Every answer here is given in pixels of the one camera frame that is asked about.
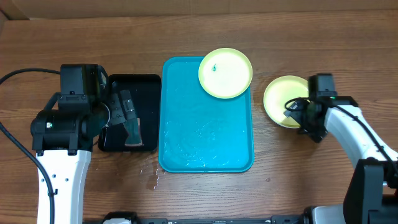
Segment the yellow plate front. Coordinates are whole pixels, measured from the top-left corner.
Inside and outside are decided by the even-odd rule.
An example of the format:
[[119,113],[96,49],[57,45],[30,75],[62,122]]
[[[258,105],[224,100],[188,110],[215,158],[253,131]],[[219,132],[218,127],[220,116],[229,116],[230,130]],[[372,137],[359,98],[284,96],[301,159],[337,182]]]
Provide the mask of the yellow plate front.
[[298,97],[308,97],[308,81],[293,75],[276,78],[270,82],[264,92],[264,109],[276,124],[285,128],[298,129],[300,125],[284,114],[285,103]]

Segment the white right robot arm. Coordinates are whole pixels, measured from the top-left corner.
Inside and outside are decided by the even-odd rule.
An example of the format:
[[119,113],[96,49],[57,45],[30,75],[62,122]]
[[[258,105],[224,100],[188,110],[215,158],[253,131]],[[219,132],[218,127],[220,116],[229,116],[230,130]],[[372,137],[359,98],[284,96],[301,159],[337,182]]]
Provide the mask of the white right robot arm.
[[357,103],[348,96],[294,98],[284,114],[300,130],[320,142],[332,134],[353,164],[354,173],[341,205],[308,209],[310,223],[397,223],[397,152],[387,146],[366,122]]

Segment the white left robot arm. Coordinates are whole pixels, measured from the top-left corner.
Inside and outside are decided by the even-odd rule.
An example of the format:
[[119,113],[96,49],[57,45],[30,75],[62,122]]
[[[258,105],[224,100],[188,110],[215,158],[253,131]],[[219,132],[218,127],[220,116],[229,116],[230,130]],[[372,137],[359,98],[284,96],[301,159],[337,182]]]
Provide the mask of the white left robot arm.
[[54,93],[31,124],[39,170],[38,223],[82,223],[85,180],[93,139],[102,129],[128,123],[129,94]]

